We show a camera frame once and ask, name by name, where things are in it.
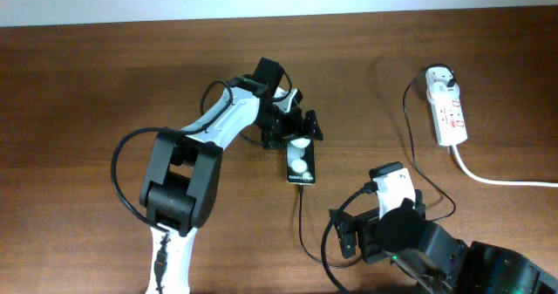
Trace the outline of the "black samsung galaxy phone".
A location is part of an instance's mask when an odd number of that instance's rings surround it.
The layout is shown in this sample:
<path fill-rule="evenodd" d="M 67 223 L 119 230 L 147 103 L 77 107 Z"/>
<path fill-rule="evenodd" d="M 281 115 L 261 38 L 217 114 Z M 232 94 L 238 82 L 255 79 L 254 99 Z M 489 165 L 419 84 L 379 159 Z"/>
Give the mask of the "black samsung galaxy phone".
<path fill-rule="evenodd" d="M 300 138 L 287 143 L 287 182 L 296 185 L 313 186 L 316 184 L 316 165 L 314 143 Z"/>

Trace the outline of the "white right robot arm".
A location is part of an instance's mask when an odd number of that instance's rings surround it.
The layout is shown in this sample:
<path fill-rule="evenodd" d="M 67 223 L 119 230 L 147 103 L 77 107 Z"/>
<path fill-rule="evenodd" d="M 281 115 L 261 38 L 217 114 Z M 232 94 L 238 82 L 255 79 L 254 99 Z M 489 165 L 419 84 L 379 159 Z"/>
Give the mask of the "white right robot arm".
<path fill-rule="evenodd" d="M 405 198 L 385 215 L 371 209 L 349 215 L 330 211 L 324 231 L 337 232 L 344 258 L 360 250 L 367 264 L 385 259 L 416 281 L 415 293 L 533 293 L 557 294 L 557 278 L 514 250 L 492 244 L 464 241 L 451 236 L 439 224 L 425 219 L 422 193 Z"/>

